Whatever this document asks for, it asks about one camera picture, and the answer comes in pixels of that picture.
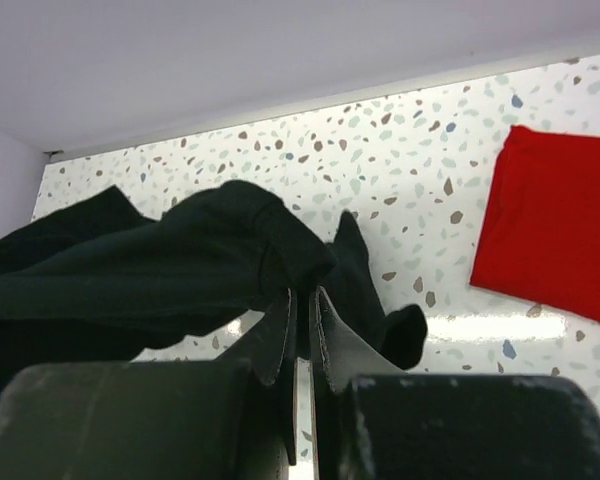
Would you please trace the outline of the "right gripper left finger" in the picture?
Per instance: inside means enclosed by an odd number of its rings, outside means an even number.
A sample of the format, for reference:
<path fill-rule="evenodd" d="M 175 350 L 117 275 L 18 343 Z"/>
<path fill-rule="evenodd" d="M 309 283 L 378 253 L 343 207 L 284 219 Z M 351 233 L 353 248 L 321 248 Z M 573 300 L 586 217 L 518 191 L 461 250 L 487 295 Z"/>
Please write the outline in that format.
<path fill-rule="evenodd" d="M 210 363 L 209 464 L 296 463 L 296 344 L 297 298 L 286 293 Z"/>

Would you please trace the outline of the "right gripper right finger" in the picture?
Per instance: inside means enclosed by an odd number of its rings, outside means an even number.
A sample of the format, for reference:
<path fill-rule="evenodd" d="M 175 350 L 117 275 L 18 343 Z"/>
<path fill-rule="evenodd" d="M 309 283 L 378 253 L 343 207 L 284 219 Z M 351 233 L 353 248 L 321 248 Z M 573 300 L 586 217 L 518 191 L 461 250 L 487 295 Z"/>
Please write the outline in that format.
<path fill-rule="evenodd" d="M 400 479 L 405 376 L 340 318 L 326 290 L 309 301 L 314 454 L 320 479 Z"/>

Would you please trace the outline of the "black t-shirt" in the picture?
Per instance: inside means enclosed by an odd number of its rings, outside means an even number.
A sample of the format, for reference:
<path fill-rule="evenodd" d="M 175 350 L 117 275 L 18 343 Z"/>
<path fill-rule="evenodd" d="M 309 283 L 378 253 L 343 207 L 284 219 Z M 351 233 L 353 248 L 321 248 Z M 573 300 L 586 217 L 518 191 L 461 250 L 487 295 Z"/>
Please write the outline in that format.
<path fill-rule="evenodd" d="M 317 287 L 389 362 L 420 362 L 424 313 L 384 311 L 350 211 L 325 242 L 246 181 L 198 192 L 158 220 L 110 187 L 0 238 L 0 393 L 30 366 L 130 361 Z"/>

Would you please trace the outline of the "folded red t-shirt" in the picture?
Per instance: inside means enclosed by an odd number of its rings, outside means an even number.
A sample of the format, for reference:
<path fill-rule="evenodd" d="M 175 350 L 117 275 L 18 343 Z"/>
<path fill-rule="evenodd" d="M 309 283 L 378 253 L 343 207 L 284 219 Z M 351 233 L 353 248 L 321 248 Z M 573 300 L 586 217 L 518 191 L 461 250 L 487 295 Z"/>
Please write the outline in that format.
<path fill-rule="evenodd" d="M 470 283 L 600 322 L 600 137 L 511 128 Z"/>

